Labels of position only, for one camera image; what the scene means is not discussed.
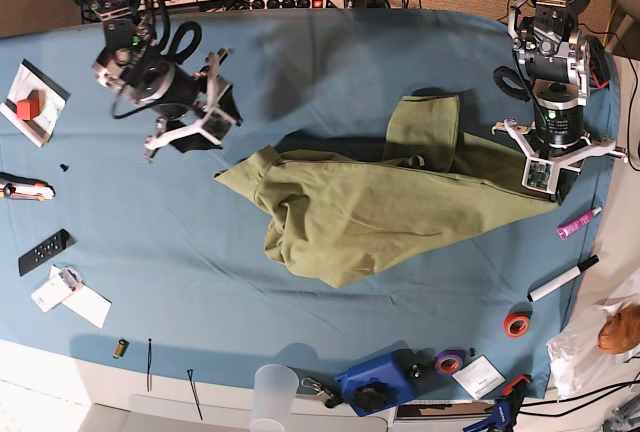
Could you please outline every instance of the orange object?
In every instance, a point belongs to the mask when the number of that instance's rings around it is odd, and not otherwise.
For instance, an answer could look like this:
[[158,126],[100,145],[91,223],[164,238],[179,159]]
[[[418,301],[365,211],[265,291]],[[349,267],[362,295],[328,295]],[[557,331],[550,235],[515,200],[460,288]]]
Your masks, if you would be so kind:
[[37,97],[20,100],[17,106],[17,116],[20,120],[32,120],[40,115],[40,103]]

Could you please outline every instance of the green garment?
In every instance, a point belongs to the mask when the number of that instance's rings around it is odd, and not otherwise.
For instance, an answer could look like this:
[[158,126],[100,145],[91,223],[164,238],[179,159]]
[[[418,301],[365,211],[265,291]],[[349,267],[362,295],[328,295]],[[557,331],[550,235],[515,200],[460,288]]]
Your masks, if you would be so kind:
[[457,97],[404,97],[383,162],[268,146],[217,180],[271,215],[270,259],[342,287],[556,207],[521,185],[522,154],[459,134],[458,112]]

